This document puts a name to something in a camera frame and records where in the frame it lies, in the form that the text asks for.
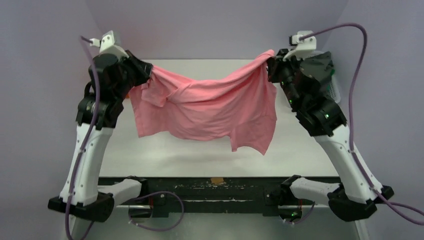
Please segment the pink t shirt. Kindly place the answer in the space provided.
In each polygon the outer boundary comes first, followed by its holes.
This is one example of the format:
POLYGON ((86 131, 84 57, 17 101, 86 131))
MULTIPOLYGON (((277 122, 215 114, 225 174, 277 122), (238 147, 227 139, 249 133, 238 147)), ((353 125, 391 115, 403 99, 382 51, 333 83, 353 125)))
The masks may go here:
POLYGON ((231 149, 250 147, 265 154, 277 122, 276 87, 268 80, 267 60, 258 55, 222 79, 195 80, 159 66, 129 92, 139 137, 169 132, 183 140, 229 137, 231 149))

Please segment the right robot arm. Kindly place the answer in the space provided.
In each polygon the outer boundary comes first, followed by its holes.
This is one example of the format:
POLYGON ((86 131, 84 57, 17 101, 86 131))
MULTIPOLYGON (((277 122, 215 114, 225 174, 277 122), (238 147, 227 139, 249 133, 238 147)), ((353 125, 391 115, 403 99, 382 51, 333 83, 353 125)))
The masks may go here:
POLYGON ((272 196, 279 197, 280 205, 309 200, 328 206, 345 222, 372 216, 394 191, 372 175, 350 145, 347 119, 328 91, 335 72, 331 53, 312 52, 297 59, 283 48, 267 65, 269 81, 280 85, 299 123, 327 154, 340 178, 339 183, 325 183, 293 175, 272 196))

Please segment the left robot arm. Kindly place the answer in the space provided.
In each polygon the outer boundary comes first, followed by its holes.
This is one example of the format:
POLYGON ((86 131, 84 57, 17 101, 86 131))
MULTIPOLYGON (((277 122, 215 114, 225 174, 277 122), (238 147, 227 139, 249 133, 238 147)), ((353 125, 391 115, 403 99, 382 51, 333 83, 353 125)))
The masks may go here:
POLYGON ((133 87, 145 84, 153 65, 132 53, 110 53, 90 58, 90 81, 77 106, 76 144, 65 185, 48 201, 48 209, 91 222, 105 222, 114 208, 132 200, 146 203, 149 191, 139 177, 129 177, 100 190, 98 181, 108 142, 124 110, 123 102, 133 87))

